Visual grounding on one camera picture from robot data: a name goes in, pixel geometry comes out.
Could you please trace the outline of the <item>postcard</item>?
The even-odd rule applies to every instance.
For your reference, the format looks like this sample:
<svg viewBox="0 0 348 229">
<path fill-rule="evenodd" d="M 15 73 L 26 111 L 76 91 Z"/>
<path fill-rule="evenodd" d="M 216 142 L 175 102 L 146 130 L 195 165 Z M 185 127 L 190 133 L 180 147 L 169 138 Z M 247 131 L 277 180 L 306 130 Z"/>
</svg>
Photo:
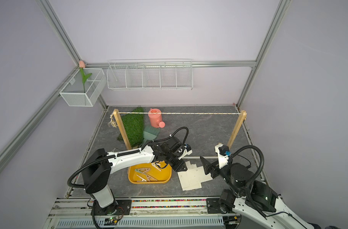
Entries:
<svg viewBox="0 0 348 229">
<path fill-rule="evenodd" d="M 202 188 L 201 183 L 190 181 L 186 175 L 186 172 L 178 172 L 178 177 L 183 191 L 190 191 Z"/>
<path fill-rule="evenodd" d="M 186 171 L 186 175 L 190 181 L 203 183 L 212 180 L 211 174 L 205 174 L 203 166 L 196 167 L 194 169 L 189 169 Z"/>
<path fill-rule="evenodd" d="M 188 170 L 197 168 L 197 165 L 196 164 L 191 164 L 190 161 L 186 161 L 185 164 L 186 164 L 186 167 L 187 167 Z"/>
</svg>

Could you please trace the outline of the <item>white hook clothespin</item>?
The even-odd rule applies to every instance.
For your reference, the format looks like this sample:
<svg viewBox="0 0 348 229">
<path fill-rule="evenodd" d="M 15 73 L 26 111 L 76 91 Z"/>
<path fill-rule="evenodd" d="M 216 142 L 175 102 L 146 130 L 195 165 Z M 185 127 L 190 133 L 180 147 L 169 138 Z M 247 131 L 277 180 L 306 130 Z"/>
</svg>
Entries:
<svg viewBox="0 0 348 229">
<path fill-rule="evenodd" d="M 138 182 L 147 182 L 147 180 L 139 175 L 137 175 L 137 177 L 139 178 Z"/>
<path fill-rule="evenodd" d="M 155 163 L 152 163 L 151 165 L 152 165 L 155 169 L 161 171 L 161 169 L 160 169 Z"/>
</svg>

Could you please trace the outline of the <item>beige clothespin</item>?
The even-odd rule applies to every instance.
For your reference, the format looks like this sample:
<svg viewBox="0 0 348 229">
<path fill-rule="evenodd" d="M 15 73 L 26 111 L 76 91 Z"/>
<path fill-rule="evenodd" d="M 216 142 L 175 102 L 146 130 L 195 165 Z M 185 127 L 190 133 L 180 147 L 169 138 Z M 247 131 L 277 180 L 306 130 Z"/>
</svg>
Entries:
<svg viewBox="0 0 348 229">
<path fill-rule="evenodd" d="M 142 173 L 142 174 L 146 174 L 150 170 L 151 170 L 150 168 L 139 168 L 139 172 Z"/>
<path fill-rule="evenodd" d="M 148 181 L 148 182 L 155 182 L 155 181 L 158 181 L 156 178 L 154 178 L 154 177 L 151 176 L 151 175 L 146 174 L 146 177 L 147 177 L 147 181 Z"/>
</svg>

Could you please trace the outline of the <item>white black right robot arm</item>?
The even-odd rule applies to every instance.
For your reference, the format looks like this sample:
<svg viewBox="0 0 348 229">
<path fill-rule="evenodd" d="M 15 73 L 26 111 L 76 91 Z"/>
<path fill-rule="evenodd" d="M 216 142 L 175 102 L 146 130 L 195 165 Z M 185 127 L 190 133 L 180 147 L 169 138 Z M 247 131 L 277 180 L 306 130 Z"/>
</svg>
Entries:
<svg viewBox="0 0 348 229">
<path fill-rule="evenodd" d="M 254 173 L 240 163 L 226 164 L 222 168 L 217 161 L 211 163 L 204 157 L 201 162 L 206 175 L 221 176 L 229 188 L 219 198 L 206 200 L 209 214 L 237 213 L 266 229 L 318 229 L 318 224 L 301 219 L 270 186 L 254 180 L 246 187 Z"/>
</svg>

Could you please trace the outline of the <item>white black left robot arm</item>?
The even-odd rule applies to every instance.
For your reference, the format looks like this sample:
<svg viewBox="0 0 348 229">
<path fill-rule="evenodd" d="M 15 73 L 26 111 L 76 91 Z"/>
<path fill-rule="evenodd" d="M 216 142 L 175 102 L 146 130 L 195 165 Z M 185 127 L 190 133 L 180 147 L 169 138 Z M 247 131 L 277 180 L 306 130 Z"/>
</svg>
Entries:
<svg viewBox="0 0 348 229">
<path fill-rule="evenodd" d="M 81 172 L 83 188 L 94 200 L 93 211 L 102 211 L 103 215 L 124 213 L 124 210 L 119 210 L 119 204 L 108 186 L 111 174 L 155 162 L 165 162 L 176 172 L 187 171 L 183 157 L 191 153 L 191 146 L 175 136 L 164 141 L 150 141 L 141 148 L 118 153 L 97 150 L 84 164 L 87 168 Z"/>
</svg>

